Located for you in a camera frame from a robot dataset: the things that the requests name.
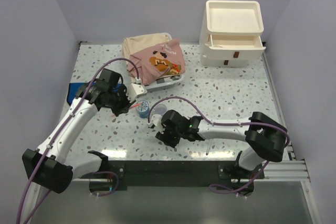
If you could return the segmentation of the orange pen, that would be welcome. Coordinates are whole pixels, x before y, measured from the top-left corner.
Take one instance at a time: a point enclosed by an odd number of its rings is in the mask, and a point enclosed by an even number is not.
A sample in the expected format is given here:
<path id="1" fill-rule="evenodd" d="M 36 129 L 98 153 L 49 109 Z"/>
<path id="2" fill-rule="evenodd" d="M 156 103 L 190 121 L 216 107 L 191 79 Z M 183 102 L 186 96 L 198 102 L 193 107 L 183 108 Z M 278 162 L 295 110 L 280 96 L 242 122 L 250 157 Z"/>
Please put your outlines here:
<path id="1" fill-rule="evenodd" d="M 135 105 L 130 106 L 130 107 L 129 107 L 129 111 L 132 110 L 132 109 L 134 109 L 134 108 L 136 108 L 136 107 L 138 107 L 139 105 L 140 105 L 140 103 L 137 103 L 137 104 L 135 104 Z"/>

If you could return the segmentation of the white drawer cabinet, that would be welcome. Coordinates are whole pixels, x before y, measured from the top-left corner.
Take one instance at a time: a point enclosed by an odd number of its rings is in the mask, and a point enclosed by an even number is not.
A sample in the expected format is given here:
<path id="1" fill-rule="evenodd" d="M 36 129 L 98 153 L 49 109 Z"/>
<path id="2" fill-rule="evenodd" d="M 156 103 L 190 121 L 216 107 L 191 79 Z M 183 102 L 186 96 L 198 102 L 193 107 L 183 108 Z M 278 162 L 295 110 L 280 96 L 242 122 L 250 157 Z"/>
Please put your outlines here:
<path id="1" fill-rule="evenodd" d="M 205 67 L 244 67 L 264 53 L 264 31 L 257 1 L 208 0 L 199 37 L 200 62 Z M 238 58 L 233 58 L 239 51 Z"/>

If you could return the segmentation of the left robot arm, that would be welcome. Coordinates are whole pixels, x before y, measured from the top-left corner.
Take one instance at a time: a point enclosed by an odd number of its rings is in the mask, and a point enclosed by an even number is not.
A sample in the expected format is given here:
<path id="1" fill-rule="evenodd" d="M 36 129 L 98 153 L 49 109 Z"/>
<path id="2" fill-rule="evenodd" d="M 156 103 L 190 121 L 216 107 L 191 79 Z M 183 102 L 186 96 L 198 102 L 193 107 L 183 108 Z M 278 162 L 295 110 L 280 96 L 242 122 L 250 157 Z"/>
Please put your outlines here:
<path id="1" fill-rule="evenodd" d="M 27 177 L 58 194 L 83 175 L 105 177 L 109 171 L 107 156 L 89 151 L 72 164 L 67 163 L 67 156 L 83 128 L 101 108 L 110 108 L 118 116 L 127 113 L 131 105 L 122 75 L 103 69 L 93 86 L 85 83 L 78 89 L 68 112 L 48 139 L 35 150 L 27 149 L 23 153 Z"/>

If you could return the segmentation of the pink printed t-shirt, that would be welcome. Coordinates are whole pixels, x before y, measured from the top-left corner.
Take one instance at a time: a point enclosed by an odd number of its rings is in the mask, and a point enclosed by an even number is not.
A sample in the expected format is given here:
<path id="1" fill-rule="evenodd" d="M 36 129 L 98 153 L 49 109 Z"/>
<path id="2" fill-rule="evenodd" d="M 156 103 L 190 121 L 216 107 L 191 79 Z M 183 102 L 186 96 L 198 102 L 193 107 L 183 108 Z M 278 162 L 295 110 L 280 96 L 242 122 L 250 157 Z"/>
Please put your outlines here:
<path id="1" fill-rule="evenodd" d="M 185 72 L 185 60 L 180 41 L 172 39 L 158 43 L 130 55 L 127 66 L 129 76 L 139 77 L 147 86 L 163 76 L 175 76 Z"/>

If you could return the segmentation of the white laundry basket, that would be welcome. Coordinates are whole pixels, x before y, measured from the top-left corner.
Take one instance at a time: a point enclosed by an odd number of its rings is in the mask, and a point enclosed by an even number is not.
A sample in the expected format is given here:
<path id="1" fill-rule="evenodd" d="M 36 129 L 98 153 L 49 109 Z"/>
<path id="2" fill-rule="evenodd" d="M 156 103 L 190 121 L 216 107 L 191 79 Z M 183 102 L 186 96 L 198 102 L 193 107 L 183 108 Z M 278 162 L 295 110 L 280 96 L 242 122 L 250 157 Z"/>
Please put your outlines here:
<path id="1" fill-rule="evenodd" d="M 147 92 L 158 91 L 162 89 L 172 88 L 180 84 L 184 79 L 184 74 L 172 75 L 172 76 L 163 76 L 162 78 L 157 79 L 150 85 L 146 86 Z"/>

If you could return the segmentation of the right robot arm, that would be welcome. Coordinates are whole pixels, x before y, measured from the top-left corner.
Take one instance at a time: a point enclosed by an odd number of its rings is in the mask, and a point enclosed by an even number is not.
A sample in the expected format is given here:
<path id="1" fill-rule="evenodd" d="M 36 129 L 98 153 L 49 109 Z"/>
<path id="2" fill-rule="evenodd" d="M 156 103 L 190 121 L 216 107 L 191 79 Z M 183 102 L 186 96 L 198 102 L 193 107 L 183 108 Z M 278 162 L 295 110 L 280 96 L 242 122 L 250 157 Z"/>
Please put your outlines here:
<path id="1" fill-rule="evenodd" d="M 249 118 L 214 122 L 200 115 L 186 118 L 169 110 L 163 115 L 153 115 L 148 127 L 156 129 L 155 137 L 172 148 L 180 139 L 246 142 L 249 147 L 238 154 L 234 165 L 234 173 L 239 178 L 246 178 L 265 161 L 280 163 L 288 138 L 285 127 L 261 112 L 253 112 Z"/>

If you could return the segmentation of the white slim pen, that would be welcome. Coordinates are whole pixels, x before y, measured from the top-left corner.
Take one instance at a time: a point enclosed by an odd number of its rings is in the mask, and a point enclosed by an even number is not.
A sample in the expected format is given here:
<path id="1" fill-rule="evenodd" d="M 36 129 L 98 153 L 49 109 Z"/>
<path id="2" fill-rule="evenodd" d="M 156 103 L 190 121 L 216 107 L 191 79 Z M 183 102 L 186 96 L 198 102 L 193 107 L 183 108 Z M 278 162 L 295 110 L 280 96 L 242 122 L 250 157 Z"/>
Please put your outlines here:
<path id="1" fill-rule="evenodd" d="M 210 150 L 211 150 L 211 146 L 212 146 L 212 141 L 209 141 L 209 143 L 208 143 L 208 146 L 207 146 L 207 149 L 206 149 L 206 156 L 207 155 L 209 155 L 209 152 L 210 152 Z"/>

